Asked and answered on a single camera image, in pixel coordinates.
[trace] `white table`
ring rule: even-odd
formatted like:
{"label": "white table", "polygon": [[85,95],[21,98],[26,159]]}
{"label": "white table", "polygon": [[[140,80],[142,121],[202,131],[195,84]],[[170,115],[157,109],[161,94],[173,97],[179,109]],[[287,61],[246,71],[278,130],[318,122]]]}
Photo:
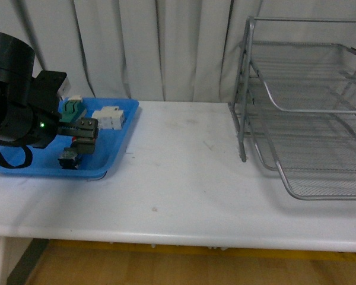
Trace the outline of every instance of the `white table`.
{"label": "white table", "polygon": [[356,252],[356,201],[299,201],[223,103],[141,102],[98,181],[0,175],[0,236]]}

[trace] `silver desk organizer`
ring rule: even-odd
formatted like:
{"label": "silver desk organizer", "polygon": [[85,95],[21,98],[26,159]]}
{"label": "silver desk organizer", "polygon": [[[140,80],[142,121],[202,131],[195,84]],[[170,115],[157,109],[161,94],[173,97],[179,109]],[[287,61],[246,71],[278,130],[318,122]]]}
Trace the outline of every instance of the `silver desk organizer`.
{"label": "silver desk organizer", "polygon": [[247,123],[261,162],[294,198],[356,200],[356,49],[253,42],[256,20],[356,20],[250,17],[230,103],[244,162]]}

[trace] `plastic tray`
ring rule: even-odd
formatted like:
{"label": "plastic tray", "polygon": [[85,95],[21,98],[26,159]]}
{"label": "plastic tray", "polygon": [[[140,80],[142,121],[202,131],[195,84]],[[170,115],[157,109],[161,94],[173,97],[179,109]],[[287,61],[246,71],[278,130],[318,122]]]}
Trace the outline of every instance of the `plastic tray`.
{"label": "plastic tray", "polygon": [[[95,152],[92,155],[84,155],[78,170],[62,169],[58,157],[65,147],[71,144],[71,137],[57,135],[45,149],[31,148],[33,162],[24,169],[6,169],[0,166],[0,172],[13,175],[38,175],[59,176],[76,178],[100,178],[114,164],[120,160],[126,148],[126,140],[132,131],[132,121],[138,108],[138,101],[132,99],[94,99],[84,98],[83,103],[87,108],[86,117],[91,117],[95,110],[103,106],[119,106],[124,110],[125,122],[121,130],[99,130]],[[9,163],[18,165],[24,161],[24,153],[20,148],[0,147],[0,151]]]}

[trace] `white curtain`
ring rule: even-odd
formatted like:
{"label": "white curtain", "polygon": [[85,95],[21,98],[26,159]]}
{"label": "white curtain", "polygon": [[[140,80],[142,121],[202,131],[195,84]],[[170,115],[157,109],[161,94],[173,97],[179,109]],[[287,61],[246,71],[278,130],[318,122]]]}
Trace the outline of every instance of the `white curtain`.
{"label": "white curtain", "polygon": [[[229,102],[248,15],[356,18],[356,0],[0,0],[0,31],[35,50],[34,76],[71,95]],[[258,23],[269,40],[347,39],[356,26]]]}

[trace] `yellow floor strip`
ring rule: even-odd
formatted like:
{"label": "yellow floor strip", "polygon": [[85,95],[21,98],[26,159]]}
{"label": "yellow floor strip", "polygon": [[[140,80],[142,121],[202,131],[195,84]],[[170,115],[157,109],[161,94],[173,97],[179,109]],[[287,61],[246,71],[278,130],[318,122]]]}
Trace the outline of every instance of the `yellow floor strip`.
{"label": "yellow floor strip", "polygon": [[219,255],[231,257],[256,257],[256,258],[286,258],[306,260],[328,261],[354,261],[356,254],[349,252],[322,252],[322,251],[288,251],[277,249],[247,249],[228,248],[222,251],[220,248],[209,249],[204,246],[175,246],[151,245],[140,243],[109,243],[109,242],[86,242],[77,240],[51,240],[49,246],[73,247],[85,249],[104,249],[111,251],[133,252],[156,252],[162,254],[191,254],[191,255]]}

